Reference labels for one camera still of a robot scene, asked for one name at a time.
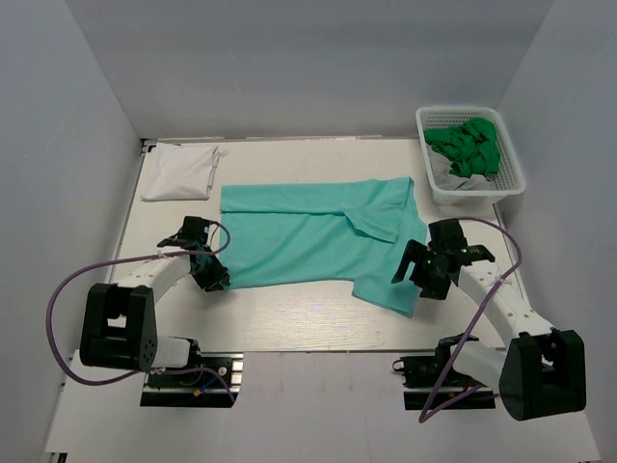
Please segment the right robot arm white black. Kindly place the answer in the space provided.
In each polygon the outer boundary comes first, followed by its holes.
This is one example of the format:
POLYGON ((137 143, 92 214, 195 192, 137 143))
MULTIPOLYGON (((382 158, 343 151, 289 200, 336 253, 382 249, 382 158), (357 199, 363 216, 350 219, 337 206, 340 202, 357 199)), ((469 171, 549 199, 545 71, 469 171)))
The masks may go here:
POLYGON ((587 402, 585 347, 574 330, 559 330, 508 283, 484 245, 470 245, 457 218, 433 222, 430 240, 410 240, 392 278, 409 280, 422 298, 443 300, 457 286, 477 304, 466 330, 438 342, 430 357, 405 357, 405 387, 431 384, 419 422, 483 389, 515 420, 583 410, 587 402))

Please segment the teal t shirt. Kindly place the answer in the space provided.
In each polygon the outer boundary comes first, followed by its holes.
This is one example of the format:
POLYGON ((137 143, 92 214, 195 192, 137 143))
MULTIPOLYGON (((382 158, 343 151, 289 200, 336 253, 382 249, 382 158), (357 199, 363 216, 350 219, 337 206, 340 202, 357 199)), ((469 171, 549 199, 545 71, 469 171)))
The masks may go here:
POLYGON ((414 189, 410 177, 223 187, 231 288, 349 281, 354 297, 412 315, 417 287, 391 279, 407 243, 426 238, 414 189))

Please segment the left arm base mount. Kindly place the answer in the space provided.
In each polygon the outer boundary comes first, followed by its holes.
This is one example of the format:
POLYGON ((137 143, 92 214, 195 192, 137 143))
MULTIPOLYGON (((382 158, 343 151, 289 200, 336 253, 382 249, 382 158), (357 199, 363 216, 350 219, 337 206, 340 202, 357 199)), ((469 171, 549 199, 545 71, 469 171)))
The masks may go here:
POLYGON ((140 406, 154 408, 228 409, 238 398, 243 353, 201 353, 194 372, 148 374, 140 406))

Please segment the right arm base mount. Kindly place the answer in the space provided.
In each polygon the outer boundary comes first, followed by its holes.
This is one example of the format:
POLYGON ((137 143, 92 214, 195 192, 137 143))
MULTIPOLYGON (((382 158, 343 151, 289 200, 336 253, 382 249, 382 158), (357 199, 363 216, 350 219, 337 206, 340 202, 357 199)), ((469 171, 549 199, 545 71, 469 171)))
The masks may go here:
MULTIPOLYGON (((403 400, 406 411, 420 411, 450 357, 450 349, 457 345, 461 335, 442 339, 431 353, 414 353, 400 357, 391 365, 392 371, 403 379, 403 400)), ((477 381, 455 371, 445 377, 431 408, 472 389, 477 381)), ((446 410, 489 410, 496 408, 496 395, 483 387, 472 395, 449 405, 446 410)))

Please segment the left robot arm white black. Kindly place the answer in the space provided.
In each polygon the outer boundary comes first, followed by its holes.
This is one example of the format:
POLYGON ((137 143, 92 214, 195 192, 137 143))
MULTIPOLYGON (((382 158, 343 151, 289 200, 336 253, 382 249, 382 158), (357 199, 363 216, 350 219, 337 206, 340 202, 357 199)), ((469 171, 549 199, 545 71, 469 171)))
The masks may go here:
POLYGON ((229 286, 229 271, 209 245, 211 229, 227 230, 216 221, 187 216, 175 234, 157 244, 155 257, 115 283, 91 287, 80 340, 83 365, 143 372, 164 368, 184 385, 201 379, 199 343, 160 335, 155 305, 186 277, 204 292, 229 286))

